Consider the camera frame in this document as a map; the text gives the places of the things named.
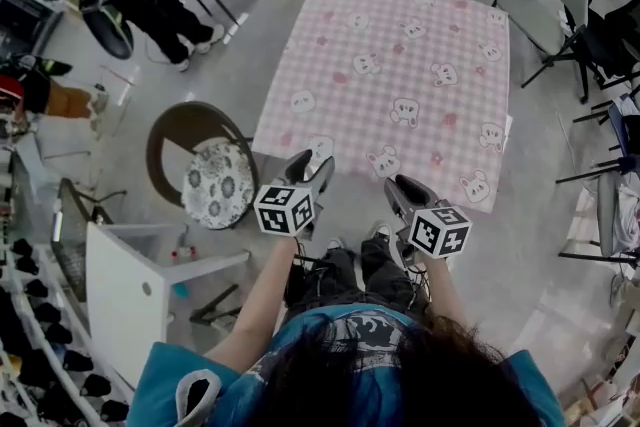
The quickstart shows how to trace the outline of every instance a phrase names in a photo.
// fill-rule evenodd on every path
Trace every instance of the jeans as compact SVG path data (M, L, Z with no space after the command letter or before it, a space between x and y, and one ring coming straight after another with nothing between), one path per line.
M423 318L429 305L425 291L396 265L385 240L374 237L362 242L364 291L356 282L356 257L350 249L330 249L314 262L309 272L294 265L285 294L287 318L320 306L351 303L379 304L416 319Z

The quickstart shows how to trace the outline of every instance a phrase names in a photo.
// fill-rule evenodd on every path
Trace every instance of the dark hair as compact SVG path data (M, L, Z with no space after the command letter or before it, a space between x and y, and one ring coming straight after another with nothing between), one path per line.
M329 317L305 330L279 356L248 425L379 425L382 394L393 390L372 380L366 407L354 403L357 345L354 332L336 342ZM542 425L502 354L449 319L435 318L429 329L405 327L394 358L401 398L389 425Z

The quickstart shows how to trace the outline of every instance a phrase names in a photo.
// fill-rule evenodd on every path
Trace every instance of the teal shirt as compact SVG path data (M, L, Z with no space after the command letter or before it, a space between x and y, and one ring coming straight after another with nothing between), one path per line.
M326 316L333 319L338 338L347 332L347 327L355 329L358 334L362 366L354 407L357 411L367 410L368 390L376 381L384 390L377 423L393 424L401 399L393 379L392 355L400 340L401 329L415 321L383 306L347 304L316 308L294 317L273 337L260 361L244 374L182 347L156 343L138 382L127 426L173 427L177 423L175 392L178 382L185 375L202 369L211 370L222 382L208 426L242 426L259 399L265 378L277 361L279 352L298 339L303 327L312 327ZM508 361L543 424L547 427L564 426L562 408L529 352L518 352ZM367 418L361 417L360 420L364 423Z

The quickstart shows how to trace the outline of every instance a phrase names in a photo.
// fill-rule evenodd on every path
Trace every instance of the table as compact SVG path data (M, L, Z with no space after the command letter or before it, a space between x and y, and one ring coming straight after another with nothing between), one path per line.
M162 266L162 258L149 256L171 258L175 244L171 247L171 241L161 236L173 230L184 231L184 225L90 223L87 229L87 302L93 345L133 387L154 342L166 340L171 285L246 262L250 255L242 251Z
M306 0L252 149L402 173L491 212L509 91L506 13L471 0Z

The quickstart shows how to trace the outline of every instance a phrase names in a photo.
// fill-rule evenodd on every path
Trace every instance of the pink checkered tablecloth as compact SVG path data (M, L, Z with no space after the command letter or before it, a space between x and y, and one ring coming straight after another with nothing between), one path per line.
M380 180L402 173L491 212L509 97L509 24L471 0L306 0L257 152Z

